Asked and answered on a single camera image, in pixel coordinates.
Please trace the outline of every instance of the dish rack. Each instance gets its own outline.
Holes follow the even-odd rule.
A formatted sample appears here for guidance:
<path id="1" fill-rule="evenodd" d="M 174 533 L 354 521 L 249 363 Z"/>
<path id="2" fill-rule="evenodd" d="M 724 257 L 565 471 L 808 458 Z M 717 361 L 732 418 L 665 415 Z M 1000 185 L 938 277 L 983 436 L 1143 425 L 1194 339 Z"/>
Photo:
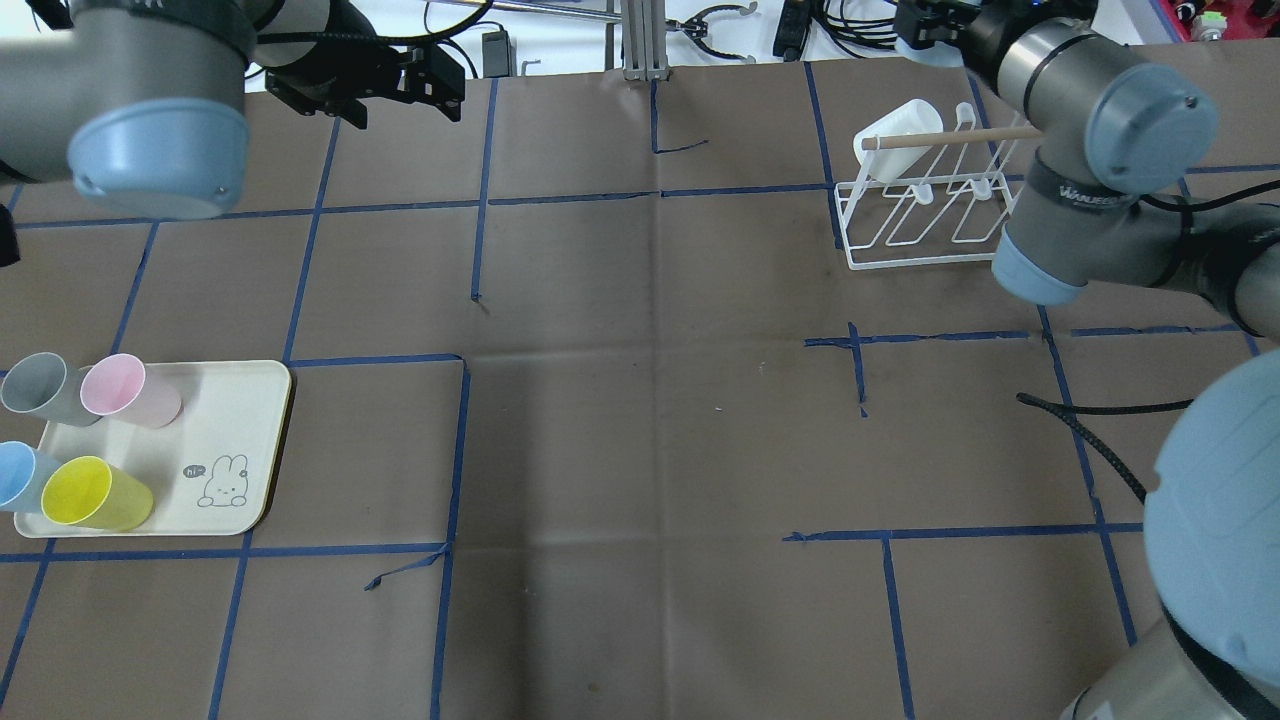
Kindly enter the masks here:
<path id="1" fill-rule="evenodd" d="M 1034 137 L 1034 128 L 1021 118 L 1015 118 L 1007 128 L 975 131 L 978 118 L 973 105 L 960 102 L 955 109 L 955 126 L 952 133 L 938 133 L 932 136 L 934 142 L 922 140 L 922 143 L 938 146 L 937 151 L 925 152 L 919 163 L 931 158 L 928 169 L 919 177 L 899 178 L 892 182 L 872 179 L 868 169 L 874 163 L 876 152 L 891 152 L 888 147 L 873 150 L 868 147 L 867 156 L 861 163 L 858 179 L 854 182 L 836 183 L 832 191 L 836 200 L 836 209 L 840 215 L 840 236 L 844 242 L 845 256 L 851 270 L 870 270 L 877 268 L 902 268 L 911 265 L 938 265 L 945 263 L 973 263 L 991 260 L 995 252 L 951 252 L 938 254 L 934 246 L 931 252 L 920 256 L 897 258 L 887 260 L 855 259 L 855 252 L 867 251 L 876 247 L 905 247 L 920 245 L 952 208 L 961 208 L 960 220 L 951 232 L 948 243 L 952 246 L 974 246 L 998 237 L 1000 229 L 1009 219 L 1018 196 L 1009 190 L 1009 181 L 1005 177 L 1004 167 L 1018 147 L 1020 138 Z M 969 146 L 974 142 L 992 142 L 998 138 L 998 143 L 991 151 L 991 160 L 980 172 L 960 172 L 965 167 L 965 156 Z M 874 138 L 882 141 L 886 138 Z M 868 193 L 876 193 L 892 202 L 888 217 L 881 223 L 879 229 L 869 237 L 851 237 L 852 224 L 858 218 L 859 202 L 868 199 Z M 991 224 L 977 228 L 978 232 L 969 232 L 968 225 L 975 208 L 987 202 L 998 202 L 1000 209 L 996 219 Z M 923 229 L 906 228 L 909 218 L 919 218 L 922 213 L 936 208 L 932 219 L 927 219 Z"/>

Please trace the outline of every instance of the yellow cup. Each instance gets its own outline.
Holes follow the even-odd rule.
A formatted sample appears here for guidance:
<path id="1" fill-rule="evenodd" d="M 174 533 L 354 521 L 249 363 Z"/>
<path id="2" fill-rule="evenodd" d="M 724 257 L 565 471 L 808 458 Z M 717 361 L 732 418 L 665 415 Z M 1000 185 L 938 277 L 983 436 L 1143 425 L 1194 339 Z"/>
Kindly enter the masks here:
<path id="1" fill-rule="evenodd" d="M 49 478 L 40 507 L 59 525 L 131 530 L 151 515 L 151 488 L 101 457 L 63 464 Z"/>

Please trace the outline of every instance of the plastic cup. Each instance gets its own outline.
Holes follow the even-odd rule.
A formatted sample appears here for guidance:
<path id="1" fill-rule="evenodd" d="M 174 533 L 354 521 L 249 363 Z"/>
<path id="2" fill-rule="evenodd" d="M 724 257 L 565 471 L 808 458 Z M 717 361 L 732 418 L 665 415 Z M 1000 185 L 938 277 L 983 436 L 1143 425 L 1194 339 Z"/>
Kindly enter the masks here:
<path id="1" fill-rule="evenodd" d="M 177 388 L 123 352 L 104 359 L 84 375 L 81 402 L 91 413 L 143 428 L 163 428 L 182 411 Z"/>
<path id="2" fill-rule="evenodd" d="M 73 370 L 54 352 L 37 352 L 18 361 L 0 386 L 0 404 L 19 415 L 64 425 L 88 427 L 99 415 L 81 405 L 79 391 L 88 368 Z"/>
<path id="3" fill-rule="evenodd" d="M 59 465 L 24 442 L 0 442 L 0 510 L 40 512 L 40 493 Z"/>
<path id="4" fill-rule="evenodd" d="M 54 471 L 40 505 L 59 525 L 131 530 L 151 515 L 151 488 L 101 457 L 77 457 Z"/>
<path id="5" fill-rule="evenodd" d="M 942 115 L 938 110 L 916 97 L 899 106 L 892 113 L 867 126 L 864 131 L 854 136 L 854 155 L 860 164 L 867 164 L 867 154 L 872 150 L 863 150 L 864 137 L 888 137 L 893 135 L 922 135 L 927 132 L 942 132 Z M 893 150 L 876 150 L 872 158 L 872 167 L 867 174 L 879 182 L 893 182 L 902 177 L 908 168 L 928 152 L 928 147 L 896 147 Z"/>

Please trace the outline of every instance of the white tray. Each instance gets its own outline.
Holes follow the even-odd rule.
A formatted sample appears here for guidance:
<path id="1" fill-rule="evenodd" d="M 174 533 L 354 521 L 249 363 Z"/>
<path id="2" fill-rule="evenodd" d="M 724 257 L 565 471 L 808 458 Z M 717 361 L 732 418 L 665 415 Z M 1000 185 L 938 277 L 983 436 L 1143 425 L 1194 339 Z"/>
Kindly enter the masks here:
<path id="1" fill-rule="evenodd" d="M 52 523 L 17 512 L 28 538 L 234 536 L 257 524 L 275 477 L 293 377 L 274 360 L 148 364 L 182 393 L 182 413 L 160 429 L 104 418 L 87 428 L 49 423 L 40 451 L 56 460 L 97 455 L 142 480 L 155 511 L 128 532 Z"/>

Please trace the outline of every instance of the pink cup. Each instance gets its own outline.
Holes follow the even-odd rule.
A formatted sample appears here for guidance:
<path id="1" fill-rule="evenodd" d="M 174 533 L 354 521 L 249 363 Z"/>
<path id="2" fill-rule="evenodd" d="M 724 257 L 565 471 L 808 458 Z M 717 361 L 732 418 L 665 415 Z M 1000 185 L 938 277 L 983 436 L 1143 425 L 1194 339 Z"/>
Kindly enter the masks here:
<path id="1" fill-rule="evenodd" d="M 182 395 L 164 378 L 147 373 L 133 355 L 104 359 L 84 375 L 81 404 L 95 415 L 143 428 L 163 428 L 182 411 Z"/>

